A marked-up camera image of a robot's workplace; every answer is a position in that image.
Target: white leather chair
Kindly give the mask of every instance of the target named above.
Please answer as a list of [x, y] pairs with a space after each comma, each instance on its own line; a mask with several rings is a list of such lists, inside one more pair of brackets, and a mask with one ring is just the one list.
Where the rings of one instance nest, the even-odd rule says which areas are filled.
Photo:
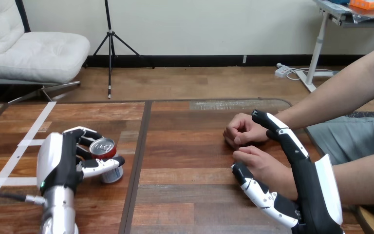
[[79, 81], [68, 82], [80, 71], [89, 49], [90, 42], [81, 35], [25, 33], [15, 0], [0, 0], [0, 84], [43, 85], [14, 101], [39, 93], [51, 100], [46, 92], [79, 85]]

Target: silver can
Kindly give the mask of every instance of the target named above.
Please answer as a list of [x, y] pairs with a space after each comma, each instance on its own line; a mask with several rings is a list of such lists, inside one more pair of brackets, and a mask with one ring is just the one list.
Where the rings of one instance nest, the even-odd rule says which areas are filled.
[[[94, 141], [90, 145], [90, 153], [92, 154], [93, 158], [98, 159], [105, 159], [105, 158], [113, 158], [117, 157], [117, 148], [115, 143], [112, 139], [109, 138], [101, 138]], [[101, 181], [103, 183], [114, 183], [118, 181], [123, 175], [123, 168], [119, 166], [113, 170], [108, 172], [104, 172], [101, 174]]]

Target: desk leg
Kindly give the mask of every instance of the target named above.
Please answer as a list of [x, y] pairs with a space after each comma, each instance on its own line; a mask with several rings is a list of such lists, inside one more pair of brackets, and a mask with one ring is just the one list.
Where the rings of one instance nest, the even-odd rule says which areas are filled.
[[322, 50], [323, 45], [323, 39], [325, 37], [326, 32], [326, 26], [328, 24], [329, 19], [329, 13], [323, 12], [323, 20], [322, 20], [322, 26], [320, 27], [319, 36], [316, 39], [316, 45], [315, 50], [313, 51], [312, 60], [310, 62], [309, 71], [307, 73], [307, 76], [302, 71], [296, 71], [296, 74], [299, 76], [300, 80], [303, 82], [303, 84], [306, 86], [306, 88], [313, 92], [316, 87], [312, 84], [313, 76], [315, 74], [316, 65], [318, 63], [320, 51]]

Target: metal robot arm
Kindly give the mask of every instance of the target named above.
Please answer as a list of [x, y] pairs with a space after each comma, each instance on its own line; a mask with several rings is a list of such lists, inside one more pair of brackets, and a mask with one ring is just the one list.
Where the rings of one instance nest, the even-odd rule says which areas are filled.
[[[236, 163], [233, 165], [233, 173], [244, 192], [250, 197], [250, 199], [252, 199], [256, 206], [261, 208], [267, 215], [284, 226], [291, 228], [294, 234], [343, 233], [343, 230], [340, 227], [342, 224], [340, 198], [329, 156], [325, 155], [318, 162], [312, 163], [306, 149], [303, 147], [296, 135], [280, 120], [269, 113], [257, 110], [252, 113], [252, 119], [254, 122], [268, 129], [266, 134], [269, 138], [277, 140], [281, 144], [281, 147], [292, 166], [299, 197], [296, 203], [284, 197], [280, 197], [280, 199], [276, 198], [273, 208], [281, 214], [279, 215], [280, 218], [268, 213], [265, 211], [263, 206], [260, 206], [260, 204], [255, 202], [255, 200], [259, 200], [259, 198], [252, 198], [252, 194], [255, 194], [257, 197], [265, 197], [266, 193], [261, 195], [256, 191], [259, 191], [259, 189], [262, 188], [264, 188], [264, 191], [267, 191], [267, 186], [256, 181], [256, 183], [253, 182], [253, 187], [255, 188], [251, 189], [254, 192], [249, 191], [251, 188], [250, 186], [245, 190], [243, 180], [239, 180], [240, 173], [237, 169], [236, 171], [234, 170], [234, 167], [237, 165]], [[241, 171], [247, 170], [244, 165], [241, 165], [240, 168]], [[253, 178], [253, 175], [250, 173], [250, 175], [245, 177]], [[282, 204], [288, 209], [285, 210], [280, 208]], [[284, 222], [284, 215], [286, 216], [286, 219], [289, 220], [290, 218], [297, 219], [297, 223], [292, 226], [294, 222]]]
[[123, 157], [92, 159], [91, 154], [77, 146], [84, 141], [102, 138], [102, 135], [85, 127], [76, 127], [62, 134], [51, 133], [38, 153], [38, 188], [46, 199], [41, 234], [78, 234], [75, 225], [74, 195], [82, 179], [100, 175], [125, 163]]

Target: orange box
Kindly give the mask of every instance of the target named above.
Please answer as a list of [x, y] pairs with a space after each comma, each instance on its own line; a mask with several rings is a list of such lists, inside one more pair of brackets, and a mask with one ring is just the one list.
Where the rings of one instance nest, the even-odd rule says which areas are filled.
[[349, 5], [366, 10], [374, 10], [374, 0], [351, 0]]

